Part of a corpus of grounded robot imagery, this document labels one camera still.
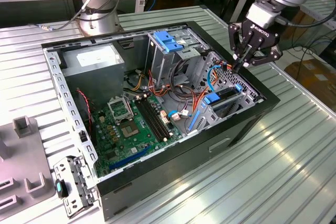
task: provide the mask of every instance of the green component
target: green component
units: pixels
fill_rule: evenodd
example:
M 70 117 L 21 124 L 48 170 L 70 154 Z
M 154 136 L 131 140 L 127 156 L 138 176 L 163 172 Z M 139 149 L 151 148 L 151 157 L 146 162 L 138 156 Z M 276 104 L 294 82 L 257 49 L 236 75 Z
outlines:
M 160 105 L 156 97 L 148 97 L 147 100 L 150 104 Z M 142 151 L 148 145 L 151 147 L 146 153 L 150 154 L 181 138 L 179 130 L 174 126 L 170 130 L 167 128 L 169 132 L 173 133 L 168 141 L 158 142 L 132 101 L 130 106 L 134 114 L 134 121 L 124 122 L 120 125 L 116 125 L 107 105 L 102 109 L 105 113 L 105 121 L 103 123 L 99 120 L 98 112 L 92 113 L 93 119 L 97 124 L 95 128 L 97 137 L 95 149 L 98 154 L 98 160 L 95 166 L 98 177 L 110 173 L 109 165 Z
M 128 110 L 125 108 L 123 101 L 119 101 L 111 104 L 111 109 L 114 111 L 114 116 L 122 116 L 128 113 Z

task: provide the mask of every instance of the green circuit board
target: green circuit board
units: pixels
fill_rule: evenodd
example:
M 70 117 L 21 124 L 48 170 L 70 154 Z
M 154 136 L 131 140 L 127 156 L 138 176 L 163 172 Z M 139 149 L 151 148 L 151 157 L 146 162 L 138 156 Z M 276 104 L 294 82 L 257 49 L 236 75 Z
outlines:
M 156 97 L 148 97 L 147 101 L 154 110 L 163 110 Z M 92 113 L 92 117 L 96 123 L 94 130 L 96 131 L 97 144 L 95 149 L 98 154 L 98 160 L 95 166 L 98 177 L 109 174 L 111 172 L 111 165 L 117 162 L 123 161 L 135 154 L 144 152 L 146 155 L 150 154 L 182 138 L 179 130 L 174 125 L 170 129 L 165 125 L 171 137 L 166 142 L 159 142 L 135 103 L 130 101 L 129 104 L 134 114 L 134 119 L 133 121 L 122 122 L 120 125 L 115 123 L 112 112 L 107 105 L 101 111 Z M 112 109 L 121 112 L 125 110 L 122 107 L 123 103 L 121 102 L 116 103 Z

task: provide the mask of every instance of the blue cable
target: blue cable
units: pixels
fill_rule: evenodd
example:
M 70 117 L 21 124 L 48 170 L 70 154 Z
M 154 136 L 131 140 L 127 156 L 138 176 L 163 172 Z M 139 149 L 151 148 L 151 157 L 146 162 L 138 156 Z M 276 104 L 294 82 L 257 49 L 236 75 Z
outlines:
M 151 7 L 149 7 L 149 9 L 148 9 L 148 11 L 147 11 L 147 12 L 149 12 L 149 11 L 150 11 L 150 10 L 153 8 L 153 6 L 155 5 L 155 1 L 156 1 L 156 0 L 154 0 L 154 1 L 153 1 L 153 4 L 152 4 L 152 6 L 151 6 Z
M 214 69 L 214 68 L 221 68 L 220 65 L 214 65 L 212 68 L 209 69 L 209 72 L 208 72 L 208 76 L 207 76 L 207 82 L 208 82 L 208 86 L 209 88 L 211 89 L 212 92 L 215 91 L 215 89 L 212 87 L 211 85 L 211 82 L 210 82 L 210 74 L 211 74 L 211 71 Z
M 168 114 L 168 117 L 170 118 L 173 114 L 177 113 L 177 110 L 173 110 Z

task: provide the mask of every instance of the cardboard box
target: cardboard box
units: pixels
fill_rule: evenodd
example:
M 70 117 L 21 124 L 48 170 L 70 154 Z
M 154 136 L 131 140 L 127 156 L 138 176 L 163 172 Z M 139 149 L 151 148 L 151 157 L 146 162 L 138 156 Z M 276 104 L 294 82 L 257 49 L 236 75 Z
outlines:
M 285 72 L 296 78 L 300 62 L 293 62 Z M 297 80 L 326 106 L 336 111 L 336 70 L 328 68 L 319 60 L 305 60 L 302 62 Z

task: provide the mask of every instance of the motherboard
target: motherboard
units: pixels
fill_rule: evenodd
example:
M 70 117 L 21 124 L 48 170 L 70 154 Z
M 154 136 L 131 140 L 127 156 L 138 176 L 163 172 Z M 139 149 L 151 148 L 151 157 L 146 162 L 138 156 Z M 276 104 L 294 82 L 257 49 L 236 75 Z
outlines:
M 182 138 L 172 122 L 162 121 L 161 111 L 163 108 L 156 97 L 150 96 L 126 100 L 126 104 L 120 99 L 92 113 L 99 156 L 95 163 L 98 177 Z M 120 119 L 123 114 L 128 118 Z

